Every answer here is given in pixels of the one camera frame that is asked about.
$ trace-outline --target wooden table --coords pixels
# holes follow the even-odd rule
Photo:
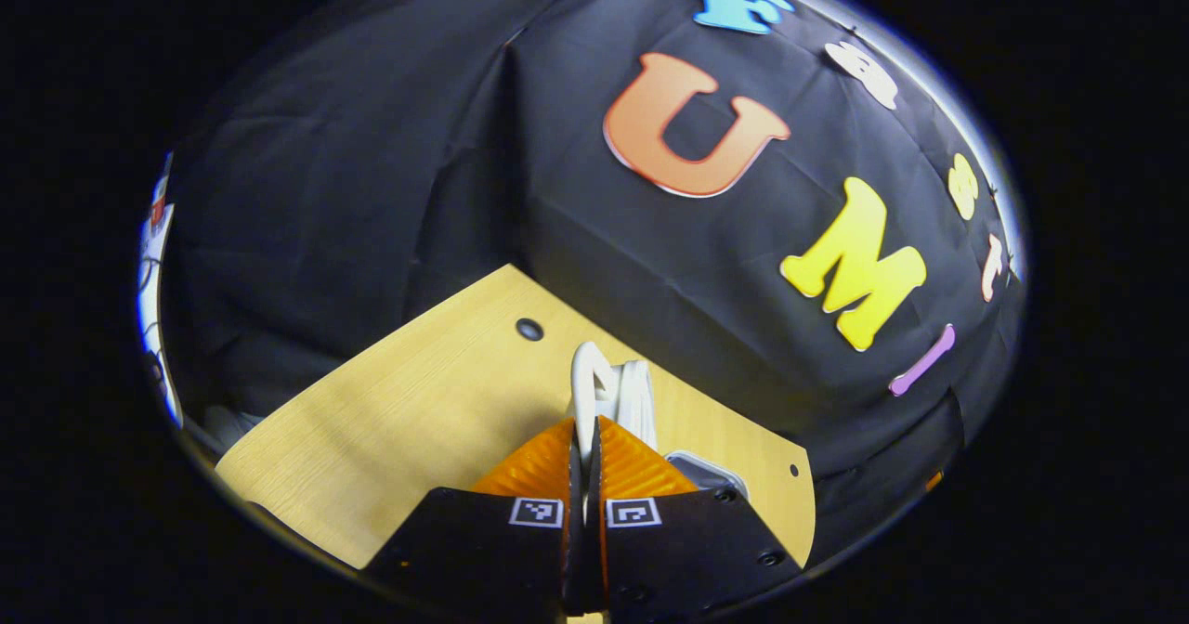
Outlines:
[[[522,316],[543,339],[518,334]],[[215,471],[244,499],[363,568],[430,489],[470,489],[565,417],[583,341],[611,363],[646,359],[505,265],[312,384]],[[814,522],[805,450],[649,366],[659,452],[690,450],[743,477],[751,506],[804,566]]]

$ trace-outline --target wrinkled black fabric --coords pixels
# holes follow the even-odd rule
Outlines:
[[[693,23],[703,0],[328,6],[249,65],[177,147],[165,277],[180,279],[169,301],[188,320],[165,338],[190,340],[219,382],[214,397],[266,415],[517,264],[652,361],[806,447],[819,492],[813,560],[828,559],[919,496],[986,420],[1023,289],[1005,270],[994,301],[982,300],[988,235],[1006,238],[986,183],[970,221],[948,194],[955,153],[983,176],[952,121],[886,58],[899,95],[897,111],[883,108],[823,48],[879,50],[791,2],[769,36]],[[735,120],[735,95],[772,108],[791,137],[721,196],[661,191],[603,138],[650,50],[719,84],[666,130],[677,153],[705,157]],[[823,297],[779,273],[831,225],[849,176],[887,204],[881,257],[912,246],[927,266],[864,353]],[[888,383],[948,323],[954,349],[893,397]]]

